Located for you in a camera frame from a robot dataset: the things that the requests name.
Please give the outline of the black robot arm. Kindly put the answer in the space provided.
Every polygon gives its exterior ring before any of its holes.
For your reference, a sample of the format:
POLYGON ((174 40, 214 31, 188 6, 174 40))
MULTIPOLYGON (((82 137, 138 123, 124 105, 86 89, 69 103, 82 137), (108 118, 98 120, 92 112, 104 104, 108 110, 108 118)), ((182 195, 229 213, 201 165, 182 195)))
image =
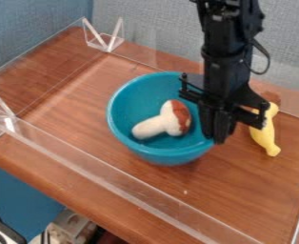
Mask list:
POLYGON ((256 129, 265 126, 269 102, 249 86, 253 50, 263 46, 256 35, 263 31, 264 13, 259 0, 190 0, 204 32, 201 56, 204 73, 182 73, 178 95, 198 107, 204 137, 221 144, 236 124, 256 129))

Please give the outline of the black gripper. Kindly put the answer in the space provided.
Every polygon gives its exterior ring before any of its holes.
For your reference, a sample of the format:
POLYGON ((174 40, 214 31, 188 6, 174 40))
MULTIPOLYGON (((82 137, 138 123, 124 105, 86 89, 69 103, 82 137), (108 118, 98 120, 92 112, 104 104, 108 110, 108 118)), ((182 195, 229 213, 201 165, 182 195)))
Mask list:
POLYGON ((216 144, 224 144, 236 123, 259 130, 264 127, 269 103, 249 85, 251 47, 225 55, 212 55, 202 49, 201 55, 204 74, 184 72, 180 75, 178 95, 197 105, 204 136, 213 137, 216 144))

